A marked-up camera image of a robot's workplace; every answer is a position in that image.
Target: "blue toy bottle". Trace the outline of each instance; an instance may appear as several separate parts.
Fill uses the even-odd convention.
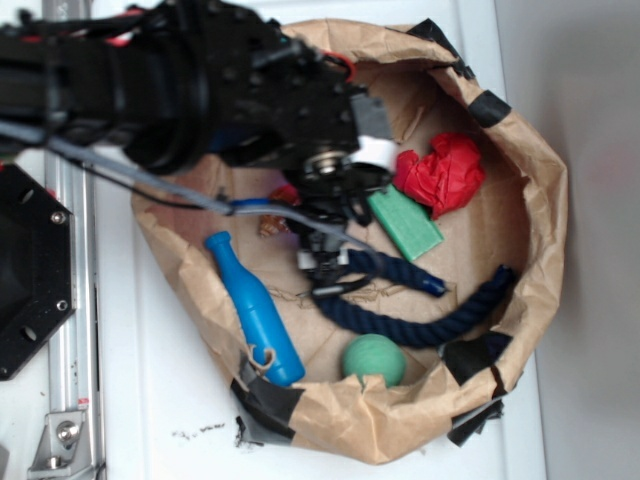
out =
[[[205,246],[220,267],[222,281],[233,300],[249,345],[255,345],[253,358],[266,364],[265,349],[276,352],[266,377],[276,385],[288,387],[304,377],[304,365],[289,338],[273,299],[262,282],[247,270],[231,248],[229,232],[210,236]]]

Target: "navy rope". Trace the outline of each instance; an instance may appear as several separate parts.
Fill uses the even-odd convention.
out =
[[[389,268],[385,270],[386,278],[395,276],[395,272],[389,272]],[[348,330],[360,334],[377,333],[408,347],[435,347],[459,337],[481,323],[502,301],[515,278],[513,270],[501,265],[494,277],[480,285],[456,311],[431,323],[407,322],[388,315],[379,315],[337,296],[316,298],[314,301],[326,317]]]
[[[401,258],[390,257],[381,252],[378,252],[378,256],[384,264],[384,268],[380,272],[382,278],[393,283],[406,285],[414,290],[427,292],[434,297],[441,297],[447,293],[447,287],[441,278],[435,277]],[[374,269],[375,264],[367,252],[349,250],[349,265],[345,266],[345,273],[369,273]]]

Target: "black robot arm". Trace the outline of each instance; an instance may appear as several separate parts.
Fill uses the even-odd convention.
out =
[[[0,31],[2,119],[120,146],[158,175],[207,152],[231,167],[277,169],[301,211],[343,230],[369,221],[366,197],[391,181],[396,146],[381,101],[346,81],[348,62],[249,9],[167,0],[103,20],[21,20]],[[0,138],[0,151],[22,148]],[[332,285],[342,241],[293,229],[302,268]]]

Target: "paper bag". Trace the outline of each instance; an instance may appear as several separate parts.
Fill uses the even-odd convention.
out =
[[[483,90],[430,21],[410,29],[344,20],[285,28],[321,49],[357,64],[356,82],[381,97],[401,150],[428,153],[442,132],[470,136],[482,153],[486,180],[463,209],[438,219],[445,241],[417,265],[447,280],[450,292],[434,300],[376,279],[348,295],[363,308],[415,322],[454,310],[499,264],[519,273],[513,293],[494,315],[438,351],[404,348],[407,372],[386,388],[379,376],[342,379],[340,357],[355,334],[324,318],[300,298],[309,283],[296,267],[296,238],[260,238],[258,218],[175,210],[134,196],[133,208],[167,280],[197,324],[228,380],[247,434],[379,464],[397,459],[450,432],[461,444],[500,410],[558,307],[567,224],[566,168],[518,113]],[[207,156],[173,179],[215,196],[267,196],[283,184],[273,170],[237,169]],[[307,374],[291,388],[263,379],[248,362],[237,314],[203,247],[228,230],[241,262],[269,289]],[[399,256],[377,222],[350,233]]]

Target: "green ball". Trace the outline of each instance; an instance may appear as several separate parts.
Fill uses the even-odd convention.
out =
[[[387,337],[368,333],[353,340],[342,356],[345,377],[356,374],[360,383],[363,375],[381,374],[387,387],[400,383],[407,368],[407,360],[395,343]]]

